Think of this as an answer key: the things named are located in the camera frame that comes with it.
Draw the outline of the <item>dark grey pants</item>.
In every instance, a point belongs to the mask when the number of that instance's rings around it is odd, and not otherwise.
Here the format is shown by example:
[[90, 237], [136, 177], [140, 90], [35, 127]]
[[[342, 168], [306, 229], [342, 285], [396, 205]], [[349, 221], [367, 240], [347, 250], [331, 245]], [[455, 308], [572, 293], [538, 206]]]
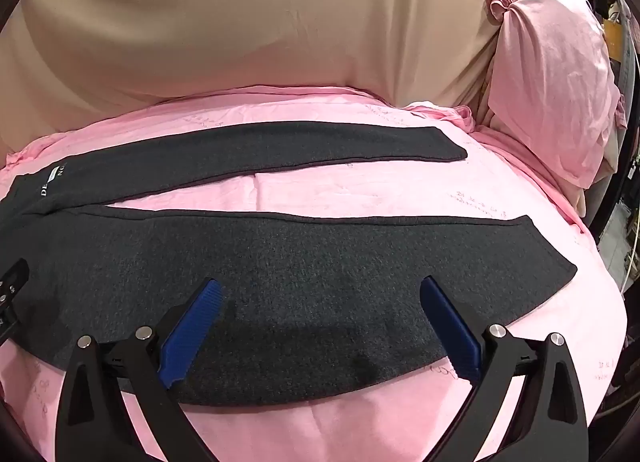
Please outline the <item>dark grey pants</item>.
[[76, 339], [156, 322], [206, 279], [224, 290], [178, 398], [292, 404], [427, 366], [442, 347], [419, 287], [433, 277], [509, 323], [576, 274], [527, 217], [306, 218], [142, 211], [122, 202], [216, 180], [375, 163], [464, 162], [434, 127], [273, 122], [219, 127], [65, 157], [17, 177], [1, 203], [1, 263], [26, 260], [17, 341], [63, 367]]

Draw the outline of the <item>pink bed sheet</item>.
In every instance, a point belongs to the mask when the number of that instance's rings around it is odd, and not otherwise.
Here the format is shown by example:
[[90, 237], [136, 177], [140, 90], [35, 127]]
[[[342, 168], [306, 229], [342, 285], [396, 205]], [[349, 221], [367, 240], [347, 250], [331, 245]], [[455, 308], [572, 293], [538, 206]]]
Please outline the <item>pink bed sheet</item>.
[[[345, 88], [255, 88], [163, 104], [40, 138], [2, 159], [1, 184], [66, 156], [171, 133], [277, 121], [434, 126], [468, 152], [463, 162], [376, 162], [239, 177], [142, 197], [137, 208], [269, 211], [308, 217], [530, 217], [577, 268], [568, 286], [514, 322], [531, 338], [559, 332], [577, 369], [587, 416], [605, 395], [626, 333], [626, 311], [596, 243], [564, 195], [515, 142], [474, 124], [465, 107], [391, 108]], [[469, 384], [447, 361], [331, 399], [284, 408], [203, 410], [189, 419], [225, 461], [415, 461], [459, 410]]]

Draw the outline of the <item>cluttered shelf items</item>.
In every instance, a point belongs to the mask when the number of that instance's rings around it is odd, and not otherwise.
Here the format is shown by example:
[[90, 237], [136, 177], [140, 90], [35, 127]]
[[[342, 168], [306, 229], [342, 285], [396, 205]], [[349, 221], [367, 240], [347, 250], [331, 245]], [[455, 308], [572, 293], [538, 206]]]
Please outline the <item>cluttered shelf items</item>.
[[603, 162], [604, 171], [586, 192], [584, 222], [597, 244], [608, 231], [639, 148], [639, 21], [629, 0], [589, 0], [602, 21], [620, 107]]

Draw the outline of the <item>pink pillow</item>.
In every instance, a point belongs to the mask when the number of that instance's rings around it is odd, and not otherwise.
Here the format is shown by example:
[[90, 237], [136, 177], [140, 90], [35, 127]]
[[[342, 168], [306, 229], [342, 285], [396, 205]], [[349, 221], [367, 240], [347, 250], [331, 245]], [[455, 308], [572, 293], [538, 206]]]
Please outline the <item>pink pillow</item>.
[[500, 25], [488, 106], [552, 174], [596, 180], [623, 126], [604, 30], [587, 0], [486, 0]]

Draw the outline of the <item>beige curtain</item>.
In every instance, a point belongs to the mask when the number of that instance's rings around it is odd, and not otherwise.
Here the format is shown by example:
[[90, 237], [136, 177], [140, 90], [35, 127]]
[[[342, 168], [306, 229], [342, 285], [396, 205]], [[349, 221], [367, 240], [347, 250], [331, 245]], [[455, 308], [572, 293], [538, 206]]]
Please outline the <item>beige curtain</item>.
[[20, 0], [1, 33], [1, 150], [171, 99], [347, 86], [468, 103], [485, 0]]

